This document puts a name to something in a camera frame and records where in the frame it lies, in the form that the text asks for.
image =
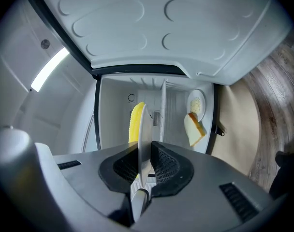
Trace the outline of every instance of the black bracket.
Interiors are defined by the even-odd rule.
[[[224,132],[223,130],[220,129],[220,127],[218,125],[214,125],[212,128],[211,128],[211,131],[215,134],[218,134],[220,135],[221,137],[224,136]]]

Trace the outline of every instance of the refrigerator door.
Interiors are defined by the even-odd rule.
[[[230,85],[287,35],[276,0],[44,0],[94,69],[179,67],[189,78]]]

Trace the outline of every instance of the wooden floor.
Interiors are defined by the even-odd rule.
[[[276,152],[294,152],[294,30],[244,80],[262,129],[250,178],[268,191],[278,171]]]

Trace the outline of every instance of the slice of bread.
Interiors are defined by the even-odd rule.
[[[205,136],[204,130],[193,113],[186,115],[184,125],[189,139],[189,144],[193,147]]]

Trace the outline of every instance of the freezer compartment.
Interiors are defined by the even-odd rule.
[[[200,89],[205,96],[206,112],[202,124],[206,136],[192,148],[183,120],[189,93],[194,89]],[[206,152],[213,118],[213,84],[185,76],[146,73],[102,76],[99,96],[101,149],[128,142],[131,111],[140,102],[148,105],[154,141]]]

